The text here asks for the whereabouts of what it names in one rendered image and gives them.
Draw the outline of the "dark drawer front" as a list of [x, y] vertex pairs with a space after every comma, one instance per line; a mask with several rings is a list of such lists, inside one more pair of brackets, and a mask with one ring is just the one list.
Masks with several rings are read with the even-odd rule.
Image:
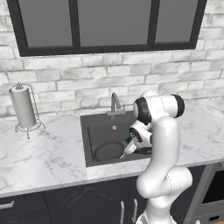
[[44, 194], [42, 192], [34, 192], [23, 195], [0, 198], [0, 205], [10, 203], [13, 200], [15, 201], [14, 207], [7, 209], [28, 209], [34, 207], [43, 207], [46, 204]]

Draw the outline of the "dark cupboard door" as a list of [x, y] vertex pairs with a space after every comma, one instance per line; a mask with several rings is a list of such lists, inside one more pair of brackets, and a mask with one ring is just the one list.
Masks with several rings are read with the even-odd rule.
[[[183, 224], [186, 219], [187, 212], [192, 203], [204, 169], [204, 165], [189, 167], [189, 171], [192, 174], [192, 185], [183, 191], [171, 205], [171, 216], [178, 224]], [[136, 217], [139, 217], [142, 214], [147, 205], [147, 199], [144, 199], [137, 191], [136, 182], [137, 177], [132, 177], [130, 179], [129, 216], [127, 219], [127, 224], [133, 224], [132, 218], [135, 208], [134, 200], [137, 202]]]
[[0, 214], [0, 224], [52, 224], [45, 207]]
[[52, 224], [120, 224], [121, 201], [126, 223], [130, 180], [119, 178], [45, 192]]

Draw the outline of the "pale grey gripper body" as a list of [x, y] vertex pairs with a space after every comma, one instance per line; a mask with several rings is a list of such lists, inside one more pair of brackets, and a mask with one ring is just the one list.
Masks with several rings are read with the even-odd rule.
[[132, 154], [136, 149], [137, 147], [134, 145], [133, 141], [130, 141], [129, 143], [126, 144], [124, 148], [124, 153], [129, 155]]

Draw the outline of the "grey metal tap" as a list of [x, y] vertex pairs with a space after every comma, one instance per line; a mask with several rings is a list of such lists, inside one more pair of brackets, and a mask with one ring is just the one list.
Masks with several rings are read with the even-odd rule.
[[119, 102], [118, 96], [115, 92], [111, 95], [111, 109], [110, 111], [106, 112], [107, 116], [118, 116], [123, 115], [125, 113], [125, 110], [122, 109], [122, 106]]

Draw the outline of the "grey oven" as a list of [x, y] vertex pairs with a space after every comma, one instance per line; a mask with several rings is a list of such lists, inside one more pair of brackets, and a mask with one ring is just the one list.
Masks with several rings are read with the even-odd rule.
[[206, 166], [183, 224], [224, 224], [224, 161]]

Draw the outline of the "dark grey sink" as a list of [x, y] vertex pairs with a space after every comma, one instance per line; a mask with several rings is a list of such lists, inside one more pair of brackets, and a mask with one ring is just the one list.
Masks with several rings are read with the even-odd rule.
[[132, 154], [118, 159], [97, 162], [94, 160], [95, 149], [108, 142], [119, 142], [125, 148], [124, 140], [130, 136], [129, 127], [135, 117], [131, 111], [111, 118], [106, 114], [82, 115], [80, 117], [86, 166], [108, 165], [151, 157], [151, 148], [136, 149]]

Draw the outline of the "black frying pan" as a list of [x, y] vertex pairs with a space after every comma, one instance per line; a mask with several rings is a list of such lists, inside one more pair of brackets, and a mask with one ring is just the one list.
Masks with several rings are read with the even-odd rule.
[[124, 151], [119, 142], [108, 142], [99, 145], [94, 151], [94, 160], [97, 162], [118, 159]]

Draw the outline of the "black framed window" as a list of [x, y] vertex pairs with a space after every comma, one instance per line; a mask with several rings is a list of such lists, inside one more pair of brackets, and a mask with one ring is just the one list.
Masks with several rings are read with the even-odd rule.
[[188, 50], [207, 0], [6, 0], [19, 55]]

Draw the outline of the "white paper towel roll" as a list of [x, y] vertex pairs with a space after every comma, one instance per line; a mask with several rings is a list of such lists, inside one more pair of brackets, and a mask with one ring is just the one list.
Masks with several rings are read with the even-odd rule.
[[29, 88], [26, 85], [18, 83], [9, 90], [9, 93], [19, 126], [23, 129], [33, 127], [36, 124], [36, 117]]

